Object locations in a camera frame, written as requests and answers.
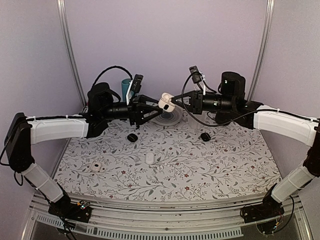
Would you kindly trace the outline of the beige earbud charging case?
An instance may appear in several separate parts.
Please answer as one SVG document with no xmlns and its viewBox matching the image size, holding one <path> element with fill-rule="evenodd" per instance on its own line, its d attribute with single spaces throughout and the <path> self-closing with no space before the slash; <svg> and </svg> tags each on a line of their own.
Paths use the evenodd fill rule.
<svg viewBox="0 0 320 240">
<path fill-rule="evenodd" d="M 167 113 L 173 112 L 176 108 L 176 105 L 172 102 L 173 98 L 174 96 L 170 93 L 162 93 L 161 98 L 158 101 L 158 107 Z"/>
</svg>

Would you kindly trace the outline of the black earbud case gold trim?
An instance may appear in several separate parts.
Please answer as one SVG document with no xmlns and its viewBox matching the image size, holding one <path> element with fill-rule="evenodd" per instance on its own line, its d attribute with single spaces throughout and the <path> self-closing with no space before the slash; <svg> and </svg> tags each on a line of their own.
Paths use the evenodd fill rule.
<svg viewBox="0 0 320 240">
<path fill-rule="evenodd" d="M 204 141 L 204 142 L 208 142 L 211 140 L 211 136 L 209 133 L 207 132 L 203 132 L 200 134 L 200 138 Z"/>
</svg>

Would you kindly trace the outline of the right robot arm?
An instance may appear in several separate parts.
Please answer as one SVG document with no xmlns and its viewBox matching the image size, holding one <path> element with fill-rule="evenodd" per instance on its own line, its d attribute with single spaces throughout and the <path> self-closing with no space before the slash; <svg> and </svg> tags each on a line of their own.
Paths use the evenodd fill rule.
<svg viewBox="0 0 320 240">
<path fill-rule="evenodd" d="M 245 84 L 243 76 L 226 71 L 221 74 L 219 93 L 183 91 L 170 101 L 184 108 L 191 117 L 200 115 L 203 111 L 215 113 L 215 127 L 236 122 L 244 128 L 276 133 L 310 147 L 303 163 L 275 184 L 263 198 L 258 213 L 262 218 L 269 218 L 286 198 L 303 189 L 315 177 L 319 177 L 320 120 L 245 100 Z"/>
</svg>

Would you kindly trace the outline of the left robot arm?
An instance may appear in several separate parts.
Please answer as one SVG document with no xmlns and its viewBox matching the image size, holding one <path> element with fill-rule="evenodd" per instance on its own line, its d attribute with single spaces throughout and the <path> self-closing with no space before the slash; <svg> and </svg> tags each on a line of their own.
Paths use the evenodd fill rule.
<svg viewBox="0 0 320 240">
<path fill-rule="evenodd" d="M 51 140 L 95 138 L 113 120 L 129 120 L 131 125 L 140 126 L 160 115 L 165 106 L 165 103 L 145 95 L 133 95 L 127 102 L 115 102 L 114 98 L 119 95 L 106 82 L 94 85 L 87 95 L 88 109 L 85 113 L 34 118 L 17 113 L 2 150 L 2 154 L 7 156 L 6 165 L 41 191 L 63 217 L 74 213 L 74 205 L 62 187 L 35 162 L 31 146 Z"/>
</svg>

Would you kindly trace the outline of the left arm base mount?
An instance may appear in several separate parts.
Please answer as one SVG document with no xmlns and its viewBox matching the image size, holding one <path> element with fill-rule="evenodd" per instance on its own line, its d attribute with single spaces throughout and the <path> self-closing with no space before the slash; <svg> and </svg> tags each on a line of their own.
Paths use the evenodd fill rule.
<svg viewBox="0 0 320 240">
<path fill-rule="evenodd" d="M 64 219 L 88 223 L 93 210 L 90 204 L 86 200 L 72 203 L 70 197 L 64 195 L 57 202 L 49 202 L 48 213 Z"/>
</svg>

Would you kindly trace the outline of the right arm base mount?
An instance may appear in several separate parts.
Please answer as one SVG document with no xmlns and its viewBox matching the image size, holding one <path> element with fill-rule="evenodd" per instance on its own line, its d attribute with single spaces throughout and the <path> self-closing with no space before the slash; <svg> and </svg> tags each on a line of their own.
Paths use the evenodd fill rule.
<svg viewBox="0 0 320 240">
<path fill-rule="evenodd" d="M 245 223 L 258 222 L 273 218 L 271 221 L 259 223 L 257 229 L 264 235 L 274 234 L 280 225 L 280 221 L 283 219 L 285 213 L 281 203 L 277 202 L 271 197 L 271 193 L 268 192 L 262 199 L 262 203 L 248 204 L 240 210 L 240 216 Z"/>
</svg>

